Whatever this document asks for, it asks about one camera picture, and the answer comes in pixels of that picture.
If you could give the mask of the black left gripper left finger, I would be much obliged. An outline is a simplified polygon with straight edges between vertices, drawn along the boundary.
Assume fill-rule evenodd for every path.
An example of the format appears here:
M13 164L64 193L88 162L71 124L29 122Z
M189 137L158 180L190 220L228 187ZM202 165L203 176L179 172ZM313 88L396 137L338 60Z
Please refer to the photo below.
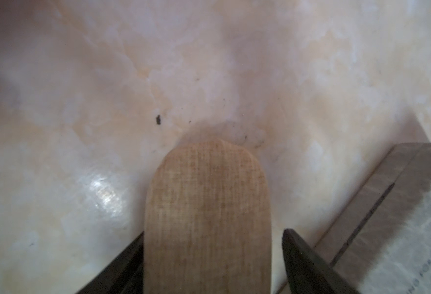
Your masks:
M78 294L142 294L143 258L142 232Z

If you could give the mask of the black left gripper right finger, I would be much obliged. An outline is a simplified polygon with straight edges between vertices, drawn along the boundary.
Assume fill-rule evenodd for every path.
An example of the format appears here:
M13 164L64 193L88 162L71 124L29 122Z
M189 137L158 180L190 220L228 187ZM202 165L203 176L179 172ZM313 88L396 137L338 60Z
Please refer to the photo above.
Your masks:
M283 231L282 250L293 294L359 294L295 230Z

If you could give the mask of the beige glasses case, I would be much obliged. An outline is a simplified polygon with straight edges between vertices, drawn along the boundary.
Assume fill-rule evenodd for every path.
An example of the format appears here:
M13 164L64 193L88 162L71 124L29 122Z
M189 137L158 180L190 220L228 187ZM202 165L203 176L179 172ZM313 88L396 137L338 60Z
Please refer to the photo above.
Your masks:
M247 149L214 139L168 153L149 186L147 294L268 294L268 182Z

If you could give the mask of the grey rectangular box case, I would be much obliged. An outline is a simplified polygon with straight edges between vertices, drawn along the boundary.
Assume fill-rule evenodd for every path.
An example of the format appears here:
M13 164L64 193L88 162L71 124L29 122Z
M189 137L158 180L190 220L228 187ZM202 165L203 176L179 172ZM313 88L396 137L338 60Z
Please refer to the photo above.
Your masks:
M395 146L311 248L360 294L431 294L431 143Z

